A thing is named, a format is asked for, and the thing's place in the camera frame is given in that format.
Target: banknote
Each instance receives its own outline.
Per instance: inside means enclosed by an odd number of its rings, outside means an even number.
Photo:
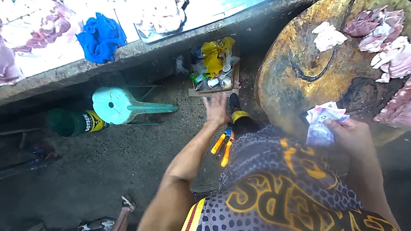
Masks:
[[[335,104],[327,104],[325,107],[316,106],[306,117],[310,122],[307,134],[307,144],[312,146],[329,146],[334,142],[333,133],[324,125],[324,120],[331,119],[338,122],[347,120],[350,116],[345,115],[345,109],[337,108]]]

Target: wooden chopping block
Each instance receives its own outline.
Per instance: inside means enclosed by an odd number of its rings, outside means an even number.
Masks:
[[[272,124],[305,139],[308,125],[302,115],[316,104],[336,101],[347,114],[370,126],[377,146],[405,132],[372,118],[407,78],[376,83],[382,71],[370,67],[375,53],[358,49],[362,38],[346,35],[348,39],[342,45],[320,53],[314,43],[317,35],[312,34],[324,21],[343,31],[359,12],[383,5],[390,11],[404,10],[401,35],[411,37],[408,0],[320,0],[286,25],[268,50],[256,78],[255,98]]]

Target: orange knife handle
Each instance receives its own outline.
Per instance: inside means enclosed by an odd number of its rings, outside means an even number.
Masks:
[[[223,160],[221,161],[221,166],[222,166],[222,167],[225,167],[226,164],[229,162],[231,144],[233,144],[231,141],[229,141],[229,142],[227,143],[226,152],[224,153]]]
[[[214,147],[211,149],[212,154],[217,153],[217,151],[220,148],[221,144],[223,143],[225,137],[226,137],[226,135],[224,133],[220,136],[217,143],[215,143]]]

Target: blue rag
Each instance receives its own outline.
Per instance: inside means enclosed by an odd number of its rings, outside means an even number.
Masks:
[[[83,28],[76,36],[88,61],[114,61],[117,48],[126,44],[127,37],[121,26],[101,13],[96,12],[96,18],[89,18]]]

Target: foot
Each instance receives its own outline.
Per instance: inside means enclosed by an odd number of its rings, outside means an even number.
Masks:
[[[241,108],[240,108],[240,99],[238,98],[238,95],[234,92],[230,94],[229,106],[230,106],[230,109],[231,109],[231,113],[241,110]]]
[[[130,195],[126,194],[121,196],[121,199],[123,208],[130,208],[130,212],[133,212],[134,209],[136,209],[136,203]]]

